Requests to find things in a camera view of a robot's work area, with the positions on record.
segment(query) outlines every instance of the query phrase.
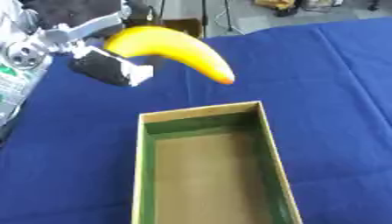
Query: wire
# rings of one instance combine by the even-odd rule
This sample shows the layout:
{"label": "wire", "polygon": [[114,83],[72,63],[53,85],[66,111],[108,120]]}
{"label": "wire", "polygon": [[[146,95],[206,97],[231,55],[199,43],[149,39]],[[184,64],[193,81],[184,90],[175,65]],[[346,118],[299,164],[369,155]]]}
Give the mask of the wire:
{"label": "wire", "polygon": [[221,13],[218,13],[216,16],[215,16],[215,19],[213,20],[220,28],[223,28],[223,29],[225,29],[225,30],[227,30],[227,32],[225,33],[225,34],[227,34],[227,33],[229,33],[229,32],[237,32],[237,33],[239,33],[239,34],[241,34],[241,35],[244,35],[245,33],[241,30],[241,29],[239,29],[239,28],[237,28],[237,27],[235,27],[234,25],[231,25],[231,22],[230,22],[230,24],[228,24],[228,26],[225,26],[224,24],[221,24],[220,22],[219,22],[219,19],[221,18],[221,17],[223,17],[225,14],[227,14],[228,13],[228,11],[231,9],[231,6],[229,5],[229,2],[227,2],[227,4],[225,5],[225,9],[221,12]]}

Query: wooden box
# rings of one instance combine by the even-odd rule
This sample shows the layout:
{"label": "wooden box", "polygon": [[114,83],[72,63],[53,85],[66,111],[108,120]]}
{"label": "wooden box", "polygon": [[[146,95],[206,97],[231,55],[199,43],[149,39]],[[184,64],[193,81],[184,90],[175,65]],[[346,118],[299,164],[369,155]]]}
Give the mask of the wooden box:
{"label": "wooden box", "polygon": [[302,223],[258,101],[142,114],[133,224]]}

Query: green inner wall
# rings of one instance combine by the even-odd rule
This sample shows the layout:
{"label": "green inner wall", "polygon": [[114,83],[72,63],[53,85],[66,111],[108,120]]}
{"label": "green inner wall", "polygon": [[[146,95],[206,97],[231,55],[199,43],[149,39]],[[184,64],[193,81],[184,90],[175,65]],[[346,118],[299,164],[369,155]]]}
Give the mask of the green inner wall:
{"label": "green inner wall", "polygon": [[194,137],[228,132],[247,131],[255,137],[255,156],[259,158],[261,178],[268,195],[270,214],[274,224],[291,224],[288,204],[278,180],[270,147],[263,134],[263,119],[257,111],[231,115],[178,119],[169,122],[146,123],[143,149],[143,189],[141,224],[153,224],[154,217],[154,157],[155,140],[163,138]]}

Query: tripod leg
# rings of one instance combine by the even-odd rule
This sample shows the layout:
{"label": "tripod leg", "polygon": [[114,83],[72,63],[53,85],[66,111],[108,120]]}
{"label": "tripod leg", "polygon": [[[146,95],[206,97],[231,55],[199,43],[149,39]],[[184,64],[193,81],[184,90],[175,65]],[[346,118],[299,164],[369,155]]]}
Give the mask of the tripod leg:
{"label": "tripod leg", "polygon": [[226,15],[227,15],[227,30],[229,32],[232,32],[233,26],[231,24],[231,16],[230,16],[230,8],[228,7],[228,0],[225,0],[225,8],[226,8]]}

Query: floor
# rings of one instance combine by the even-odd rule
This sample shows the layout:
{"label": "floor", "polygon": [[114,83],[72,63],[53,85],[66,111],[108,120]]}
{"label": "floor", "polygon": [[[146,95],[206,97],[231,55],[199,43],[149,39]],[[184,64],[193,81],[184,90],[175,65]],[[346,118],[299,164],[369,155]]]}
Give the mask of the floor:
{"label": "floor", "polygon": [[[162,0],[144,0],[159,8]],[[292,17],[275,17],[274,11],[252,0],[228,0],[234,31],[227,32],[224,0],[207,0],[209,37],[238,35],[282,25],[303,25],[351,19],[382,18],[392,16],[392,1],[381,0],[378,11],[367,10],[369,0],[345,0],[342,6],[331,8],[327,13],[301,10]],[[164,18],[200,18],[201,0],[166,0]]]}

